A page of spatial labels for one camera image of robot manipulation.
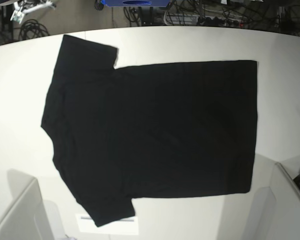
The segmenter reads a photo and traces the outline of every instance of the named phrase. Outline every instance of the blue object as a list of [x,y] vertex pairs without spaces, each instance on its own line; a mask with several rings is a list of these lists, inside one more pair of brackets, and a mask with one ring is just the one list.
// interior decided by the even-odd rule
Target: blue object
[[102,0],[108,7],[166,7],[170,0]]

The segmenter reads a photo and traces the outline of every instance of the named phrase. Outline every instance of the t-shirt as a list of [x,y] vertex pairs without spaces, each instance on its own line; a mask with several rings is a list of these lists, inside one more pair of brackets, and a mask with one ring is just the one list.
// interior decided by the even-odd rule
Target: t-shirt
[[65,35],[42,118],[55,167],[95,224],[134,216],[132,198],[247,193],[257,62],[114,69],[117,53]]

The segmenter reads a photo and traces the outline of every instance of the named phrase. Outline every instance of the table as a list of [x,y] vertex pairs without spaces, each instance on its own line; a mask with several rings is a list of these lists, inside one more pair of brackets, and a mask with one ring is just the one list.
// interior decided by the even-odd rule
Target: table
[[171,62],[258,61],[258,129],[252,189],[228,196],[132,201],[139,235],[79,232],[85,213],[55,169],[52,142],[40,128],[62,35],[0,46],[0,214],[12,196],[6,171],[38,178],[56,203],[64,230],[80,240],[238,240],[255,192],[270,184],[275,162],[300,170],[300,37],[214,27],[136,27],[71,35],[119,48],[116,68]]

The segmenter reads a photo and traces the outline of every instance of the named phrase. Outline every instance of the floor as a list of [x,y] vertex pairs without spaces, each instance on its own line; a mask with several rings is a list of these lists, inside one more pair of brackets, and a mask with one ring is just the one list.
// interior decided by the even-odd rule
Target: floor
[[23,22],[36,19],[51,35],[129,26],[122,7],[94,9],[95,0],[52,0],[57,8],[40,9],[28,14]]

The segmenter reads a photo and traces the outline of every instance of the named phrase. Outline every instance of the t-shirt sleeve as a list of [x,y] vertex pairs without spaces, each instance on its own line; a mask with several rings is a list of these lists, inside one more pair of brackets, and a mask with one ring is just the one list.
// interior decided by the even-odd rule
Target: t-shirt sleeve
[[81,203],[97,227],[135,215],[130,198],[108,198],[107,201]]
[[71,81],[82,81],[89,76],[114,71],[117,53],[115,47],[64,35],[52,83],[56,80],[63,82],[64,78],[60,76],[71,76],[67,78]]

